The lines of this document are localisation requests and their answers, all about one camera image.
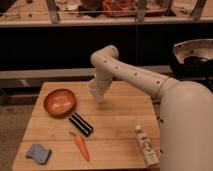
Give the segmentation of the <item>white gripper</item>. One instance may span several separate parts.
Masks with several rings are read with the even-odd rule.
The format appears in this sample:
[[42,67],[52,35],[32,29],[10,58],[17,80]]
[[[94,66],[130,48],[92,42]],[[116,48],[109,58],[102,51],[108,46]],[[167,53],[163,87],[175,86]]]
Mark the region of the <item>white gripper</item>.
[[95,81],[95,84],[96,84],[96,89],[102,95],[104,95],[110,87],[110,83],[107,81]]

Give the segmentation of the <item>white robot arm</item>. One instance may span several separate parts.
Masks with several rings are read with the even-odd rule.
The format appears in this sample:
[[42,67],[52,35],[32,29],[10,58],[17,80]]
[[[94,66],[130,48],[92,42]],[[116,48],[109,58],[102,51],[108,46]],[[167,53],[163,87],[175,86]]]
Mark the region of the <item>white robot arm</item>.
[[91,55],[90,92],[101,100],[113,78],[160,101],[160,171],[213,171],[213,92],[118,60],[113,45]]

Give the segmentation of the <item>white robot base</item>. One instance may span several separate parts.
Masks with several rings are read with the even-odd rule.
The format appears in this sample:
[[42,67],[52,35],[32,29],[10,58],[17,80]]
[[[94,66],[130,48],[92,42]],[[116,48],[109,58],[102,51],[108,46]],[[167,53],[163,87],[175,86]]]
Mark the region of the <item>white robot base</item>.
[[213,38],[193,39],[177,43],[173,46],[173,54],[180,64],[190,56],[197,56],[208,60],[213,59]]

